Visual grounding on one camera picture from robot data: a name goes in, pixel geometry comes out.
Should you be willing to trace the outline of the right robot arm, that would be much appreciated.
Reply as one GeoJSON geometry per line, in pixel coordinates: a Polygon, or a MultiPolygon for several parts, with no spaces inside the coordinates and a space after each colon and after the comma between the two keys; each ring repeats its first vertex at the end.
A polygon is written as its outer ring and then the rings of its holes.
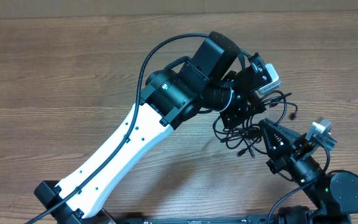
{"type": "Polygon", "coordinates": [[[269,119],[259,122],[273,174],[286,171],[298,188],[280,198],[270,209],[267,223],[350,223],[358,213],[358,175],[343,169],[329,170],[331,151],[337,142],[331,136],[331,121],[318,118],[307,133],[300,134],[269,119]],[[315,205],[281,207],[299,191],[315,205]]]}

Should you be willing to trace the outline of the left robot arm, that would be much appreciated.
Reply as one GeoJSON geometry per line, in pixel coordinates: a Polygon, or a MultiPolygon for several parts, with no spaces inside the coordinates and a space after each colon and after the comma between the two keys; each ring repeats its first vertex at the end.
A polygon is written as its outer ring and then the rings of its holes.
{"type": "Polygon", "coordinates": [[[221,113],[237,125],[263,106],[257,95],[281,83],[272,64],[212,32],[194,56],[184,56],[139,77],[129,114],[106,142],[64,179],[43,181],[35,196],[59,223],[95,217],[116,185],[152,147],[200,112],[221,113]]]}

